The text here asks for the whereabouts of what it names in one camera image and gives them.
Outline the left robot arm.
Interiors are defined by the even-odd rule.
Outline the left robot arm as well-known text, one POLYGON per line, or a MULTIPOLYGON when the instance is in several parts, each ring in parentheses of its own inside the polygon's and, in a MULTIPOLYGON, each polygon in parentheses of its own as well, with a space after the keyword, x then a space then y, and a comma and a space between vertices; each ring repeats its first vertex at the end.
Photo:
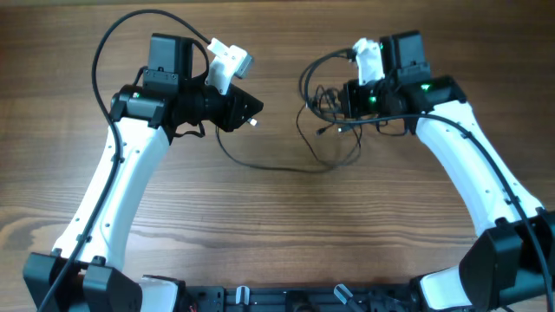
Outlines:
POLYGON ((253 123, 261 101, 233 84, 253 63, 244 49, 212 39, 154 34, 147 65, 108 107, 108 136, 94 176, 49 254, 33 253, 23 268, 41 311, 195 311, 199 305, 175 278, 122 269, 132 222, 153 171, 179 127, 205 135, 204 122, 231 132, 253 123))

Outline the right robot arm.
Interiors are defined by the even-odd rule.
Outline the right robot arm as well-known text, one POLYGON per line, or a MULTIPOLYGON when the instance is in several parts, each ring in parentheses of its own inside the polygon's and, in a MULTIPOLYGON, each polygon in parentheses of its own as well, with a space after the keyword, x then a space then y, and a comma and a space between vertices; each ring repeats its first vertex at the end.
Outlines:
POLYGON ((348 52, 358 76, 340 93, 356 124, 401 119, 433 153, 467 207, 476 233, 454 267, 419 276, 429 311, 489 311, 537 296, 554 307, 554 216, 508 169, 449 75, 432 76, 421 34, 359 39, 348 52))

